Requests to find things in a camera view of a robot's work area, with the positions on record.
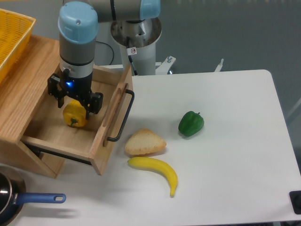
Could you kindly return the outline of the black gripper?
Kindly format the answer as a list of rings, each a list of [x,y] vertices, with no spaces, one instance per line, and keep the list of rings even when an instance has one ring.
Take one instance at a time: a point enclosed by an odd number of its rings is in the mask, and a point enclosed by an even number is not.
[[[56,98],[58,108],[64,105],[65,96],[79,101],[86,110],[85,119],[88,120],[89,113],[98,114],[103,103],[103,94],[92,92],[91,85],[92,74],[75,78],[70,70],[63,70],[48,78],[48,94]]]

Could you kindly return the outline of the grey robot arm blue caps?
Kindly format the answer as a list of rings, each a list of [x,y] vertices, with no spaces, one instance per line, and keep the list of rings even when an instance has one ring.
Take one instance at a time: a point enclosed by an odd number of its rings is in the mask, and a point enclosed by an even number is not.
[[[135,75],[147,72],[139,51],[161,35],[159,0],[67,0],[60,8],[59,71],[48,79],[48,93],[64,104],[70,97],[84,108],[84,117],[99,113],[102,93],[91,90],[96,36],[99,24],[111,22],[111,34],[125,47],[126,59]]]

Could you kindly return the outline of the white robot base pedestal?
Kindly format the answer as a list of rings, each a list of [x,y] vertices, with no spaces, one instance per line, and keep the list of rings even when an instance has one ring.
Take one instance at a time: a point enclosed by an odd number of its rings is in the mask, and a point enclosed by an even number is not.
[[[139,21],[117,21],[111,24],[111,36],[118,44],[123,67],[132,68],[133,76],[171,74],[176,61],[167,56],[156,63],[156,43],[162,34],[159,18]]]

